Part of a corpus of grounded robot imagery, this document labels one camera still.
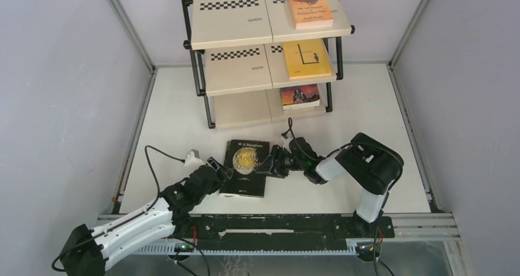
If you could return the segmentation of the yellow book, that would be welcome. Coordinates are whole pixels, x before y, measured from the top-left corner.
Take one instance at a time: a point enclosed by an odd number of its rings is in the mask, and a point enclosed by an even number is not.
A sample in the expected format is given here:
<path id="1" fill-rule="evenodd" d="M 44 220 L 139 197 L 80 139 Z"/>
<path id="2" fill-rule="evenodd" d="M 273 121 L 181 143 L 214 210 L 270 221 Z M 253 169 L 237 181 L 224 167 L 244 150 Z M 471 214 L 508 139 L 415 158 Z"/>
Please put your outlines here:
<path id="1" fill-rule="evenodd" d="M 331 62 L 322 39 L 282 43 L 289 79 L 313 79 L 332 75 Z"/>

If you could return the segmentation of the orange paperback book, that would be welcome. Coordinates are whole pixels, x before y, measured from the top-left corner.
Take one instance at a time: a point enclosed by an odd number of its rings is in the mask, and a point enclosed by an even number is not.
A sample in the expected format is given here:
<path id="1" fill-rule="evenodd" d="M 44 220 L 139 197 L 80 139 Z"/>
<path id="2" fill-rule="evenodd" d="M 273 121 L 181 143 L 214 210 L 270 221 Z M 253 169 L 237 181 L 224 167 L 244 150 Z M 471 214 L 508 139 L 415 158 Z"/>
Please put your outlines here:
<path id="1" fill-rule="evenodd" d="M 334 18 L 327 0 L 288 0 L 295 28 L 328 28 Z"/>

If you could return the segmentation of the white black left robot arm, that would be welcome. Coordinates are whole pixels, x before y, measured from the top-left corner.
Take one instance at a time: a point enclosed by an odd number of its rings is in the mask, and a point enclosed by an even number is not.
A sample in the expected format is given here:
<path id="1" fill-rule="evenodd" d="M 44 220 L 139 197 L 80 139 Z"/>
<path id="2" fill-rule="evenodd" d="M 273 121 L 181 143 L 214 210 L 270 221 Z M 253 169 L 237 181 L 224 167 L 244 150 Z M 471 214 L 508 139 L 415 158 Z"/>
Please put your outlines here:
<path id="1" fill-rule="evenodd" d="M 116 263 L 158 239 L 187 236 L 190 211 L 232 178 L 233 170 L 213 158 L 189 177 L 158 193 L 143 207 L 109 223 L 71 232 L 52 269 L 68 275 L 104 275 Z"/>

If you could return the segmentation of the Jane Eyre blue book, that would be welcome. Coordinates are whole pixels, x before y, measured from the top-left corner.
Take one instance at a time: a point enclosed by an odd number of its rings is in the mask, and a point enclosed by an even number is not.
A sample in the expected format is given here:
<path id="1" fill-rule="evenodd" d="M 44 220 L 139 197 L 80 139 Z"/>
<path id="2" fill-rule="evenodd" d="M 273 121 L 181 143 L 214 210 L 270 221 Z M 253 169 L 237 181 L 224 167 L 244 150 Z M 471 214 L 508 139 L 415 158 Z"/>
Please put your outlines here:
<path id="1" fill-rule="evenodd" d="M 321 104 L 317 84 L 290 86 L 280 89 L 283 110 L 307 109 Z"/>

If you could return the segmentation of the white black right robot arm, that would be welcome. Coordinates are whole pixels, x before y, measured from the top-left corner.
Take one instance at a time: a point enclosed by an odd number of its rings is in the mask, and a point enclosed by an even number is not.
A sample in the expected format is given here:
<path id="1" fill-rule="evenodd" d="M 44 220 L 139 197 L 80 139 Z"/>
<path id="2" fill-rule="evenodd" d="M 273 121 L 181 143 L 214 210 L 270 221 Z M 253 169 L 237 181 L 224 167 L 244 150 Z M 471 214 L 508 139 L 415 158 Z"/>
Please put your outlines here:
<path id="1" fill-rule="evenodd" d="M 349 175 L 362 188 L 354 228 L 360 236 L 369 237 L 378 230 L 378 219 L 403 167 L 404 160 L 396 151 L 359 132 L 327 156 L 318 155 L 303 137 L 286 137 L 282 146 L 272 147 L 255 172 L 285 178 L 291 171 L 300 171 L 316 185 Z"/>

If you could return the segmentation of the dark black-green book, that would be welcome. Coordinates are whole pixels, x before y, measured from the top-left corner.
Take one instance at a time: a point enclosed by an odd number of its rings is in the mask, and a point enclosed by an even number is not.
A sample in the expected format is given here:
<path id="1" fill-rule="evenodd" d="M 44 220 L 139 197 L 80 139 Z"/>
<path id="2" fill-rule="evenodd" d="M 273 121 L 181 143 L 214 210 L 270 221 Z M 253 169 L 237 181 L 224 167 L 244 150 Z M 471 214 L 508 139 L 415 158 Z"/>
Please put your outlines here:
<path id="1" fill-rule="evenodd" d="M 256 170 L 269 152 L 270 143 L 266 141 L 230 140 L 226 145 L 224 166 L 232 169 L 233 173 L 231 179 L 220 188 L 220 194 L 226 197 L 263 198 L 266 176 Z"/>

